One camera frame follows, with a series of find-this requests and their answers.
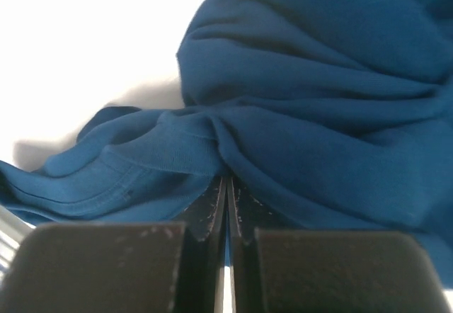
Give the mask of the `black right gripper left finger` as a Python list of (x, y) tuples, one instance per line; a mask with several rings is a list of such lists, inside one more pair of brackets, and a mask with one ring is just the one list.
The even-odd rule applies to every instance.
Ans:
[(174, 220), (47, 224), (1, 283), (2, 312), (220, 312), (226, 181)]

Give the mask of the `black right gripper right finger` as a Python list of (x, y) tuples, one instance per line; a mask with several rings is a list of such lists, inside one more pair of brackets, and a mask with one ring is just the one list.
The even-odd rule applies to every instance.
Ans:
[(392, 231), (302, 229), (228, 182), (235, 312), (448, 312), (428, 255)]

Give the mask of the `blue t shirt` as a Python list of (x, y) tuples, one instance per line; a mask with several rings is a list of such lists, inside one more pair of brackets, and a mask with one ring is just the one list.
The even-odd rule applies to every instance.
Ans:
[(218, 176), (308, 229), (400, 229), (452, 286), (452, 0), (205, 0), (184, 107), (107, 107), (1, 204), (34, 225), (169, 220)]

